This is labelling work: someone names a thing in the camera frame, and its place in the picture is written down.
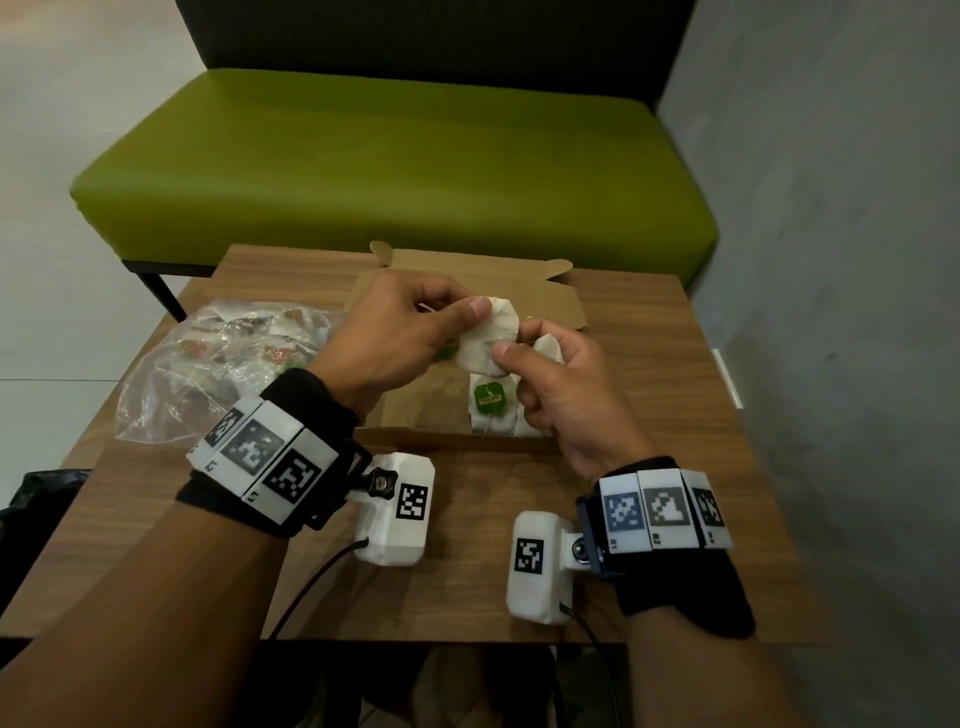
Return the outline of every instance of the hand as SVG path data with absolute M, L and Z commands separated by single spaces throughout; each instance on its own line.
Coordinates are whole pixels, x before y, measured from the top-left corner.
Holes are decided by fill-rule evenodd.
M 560 343 L 565 364 L 526 344 L 547 333 Z M 593 481 L 612 470 L 659 454 L 607 371 L 593 339 L 552 321 L 520 322 L 518 344 L 497 342 L 493 359 L 520 376 L 516 396 L 530 426 L 553 430 L 560 451 L 578 474 Z
M 447 276 L 384 271 L 308 369 L 362 420 L 384 392 L 426 372 L 444 343 L 478 326 L 490 310 L 490 299 Z

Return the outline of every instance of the open cardboard box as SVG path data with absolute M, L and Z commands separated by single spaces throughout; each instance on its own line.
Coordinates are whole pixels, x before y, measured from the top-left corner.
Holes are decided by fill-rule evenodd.
M 384 267 L 443 273 L 477 295 L 509 299 L 521 321 L 549 318 L 569 328 L 587 325 L 576 289 L 551 280 L 573 267 L 569 260 L 394 250 L 380 241 L 372 242 L 370 247 Z M 357 278 L 347 299 L 347 310 L 380 273 L 382 270 L 367 271 Z M 354 436 L 367 446 L 393 448 L 557 451 L 552 437 L 474 434 L 470 430 L 468 389 L 467 372 L 453 361 L 436 363 L 419 379 L 387 392 Z

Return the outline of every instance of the clear plastic bag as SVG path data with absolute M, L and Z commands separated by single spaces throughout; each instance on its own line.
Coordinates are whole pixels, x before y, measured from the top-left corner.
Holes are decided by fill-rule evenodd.
M 152 445 L 198 439 L 241 397 L 259 394 L 284 370 L 306 367 L 344 316 L 298 303 L 212 302 L 178 324 L 124 380 L 117 439 Z

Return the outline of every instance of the screw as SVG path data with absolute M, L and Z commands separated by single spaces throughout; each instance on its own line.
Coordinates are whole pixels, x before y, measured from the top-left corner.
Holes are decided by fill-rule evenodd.
M 573 542 L 573 558 L 579 561 L 581 564 L 586 564 L 589 562 L 590 558 L 587 556 L 587 542 L 583 538 L 579 538 Z

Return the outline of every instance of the green bench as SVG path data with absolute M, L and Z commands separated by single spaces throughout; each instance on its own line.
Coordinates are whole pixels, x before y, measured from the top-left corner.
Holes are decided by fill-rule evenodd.
M 178 318 L 158 274 L 209 275 L 235 242 L 382 239 L 687 283 L 717 237 L 640 102 L 313 73 L 206 71 L 70 192 Z

